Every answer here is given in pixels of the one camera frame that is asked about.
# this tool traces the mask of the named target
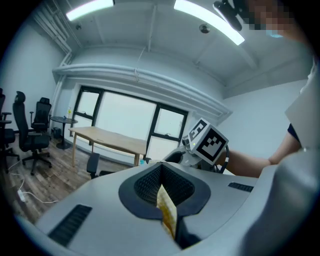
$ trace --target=window frame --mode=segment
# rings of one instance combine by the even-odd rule
[[[96,101],[94,112],[93,112],[92,116],[76,111],[78,109],[79,102],[80,102],[80,99],[81,99],[81,95],[82,95],[83,92],[99,93],[99,96],[98,96],[98,99]],[[149,130],[149,134],[148,134],[148,137],[147,137],[147,140],[146,140],[146,152],[143,155],[143,159],[146,159],[146,155],[147,155],[147,152],[148,152],[151,136],[162,138],[162,139],[166,139],[166,140],[170,140],[170,141],[175,141],[175,142],[178,142],[178,145],[180,144],[181,139],[182,139],[182,135],[184,133],[185,126],[186,126],[186,121],[187,121],[187,117],[188,117],[188,113],[189,113],[188,111],[179,109],[179,108],[174,107],[174,106],[166,105],[166,104],[163,104],[163,103],[160,103],[160,102],[156,102],[156,101],[153,101],[153,100],[149,100],[149,99],[146,99],[146,98],[143,98],[143,97],[138,97],[138,96],[126,94],[126,93],[123,93],[123,92],[118,92],[118,91],[113,91],[113,90],[108,90],[108,89],[103,89],[103,88],[98,88],[98,87],[91,87],[91,86],[81,85],[80,90],[79,90],[78,95],[77,95],[77,98],[76,98],[76,101],[75,101],[74,111],[72,113],[72,119],[74,119],[75,116],[80,116],[80,117],[83,117],[83,118],[86,118],[86,119],[90,119],[90,120],[92,120],[91,126],[95,126],[96,121],[97,121],[98,112],[99,112],[99,109],[100,109],[100,104],[102,102],[102,98],[103,98],[103,95],[104,95],[105,92],[112,93],[112,94],[123,95],[123,96],[126,96],[126,97],[138,99],[138,100],[141,100],[141,101],[150,102],[150,103],[153,103],[153,104],[156,105],[155,106],[155,111],[154,111],[154,114],[153,114],[153,118],[152,118],[152,122],[151,122],[151,126],[150,126],[150,130]],[[158,120],[160,109],[168,110],[168,111],[175,112],[175,113],[183,115],[181,131],[180,131],[180,134],[179,134],[178,138],[172,137],[172,136],[169,136],[169,135],[163,135],[163,134],[155,132],[155,128],[156,128],[156,124],[157,124],[157,120]]]

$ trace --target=table leg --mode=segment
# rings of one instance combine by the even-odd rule
[[[74,133],[73,138],[73,148],[72,148],[72,167],[75,167],[75,158],[76,158],[76,140],[77,140],[77,134]]]
[[[61,150],[66,150],[70,148],[70,144],[65,143],[65,127],[66,127],[66,124],[63,122],[62,123],[62,141],[56,145],[56,147]]]
[[[139,165],[139,158],[140,158],[140,154],[135,154],[134,155],[134,162],[133,162],[134,166],[138,166]]]

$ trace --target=ceiling light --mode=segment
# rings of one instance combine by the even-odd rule
[[[184,12],[186,14],[190,14],[214,26],[217,30],[220,30],[228,38],[230,38],[237,46],[245,41],[243,36],[236,30],[234,30],[222,18],[193,2],[189,2],[187,0],[176,0],[174,4],[174,9]]]
[[[83,15],[86,15],[104,8],[112,7],[112,6],[114,6],[114,0],[94,0],[77,7],[72,11],[69,11],[66,14],[66,16],[69,19],[69,21],[72,22]]]

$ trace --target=face mask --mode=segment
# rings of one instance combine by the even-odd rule
[[[266,30],[265,31],[267,36],[273,37],[273,38],[282,38],[283,36],[280,34],[277,34],[276,30]]]

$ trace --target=person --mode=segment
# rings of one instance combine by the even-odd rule
[[[285,7],[276,0],[246,0],[249,11],[254,14],[254,19],[264,24],[266,30],[277,31],[283,37],[298,41],[309,47],[309,42],[302,29],[296,23],[293,16],[286,11]],[[313,58],[313,67],[308,79],[317,71],[317,58]],[[237,150],[229,150],[229,162],[226,167],[234,175],[258,178],[263,168],[277,165],[286,156],[297,152],[301,148],[295,129],[290,124],[278,149],[268,159],[254,157]],[[226,151],[222,152],[217,160],[218,165],[223,165]]]

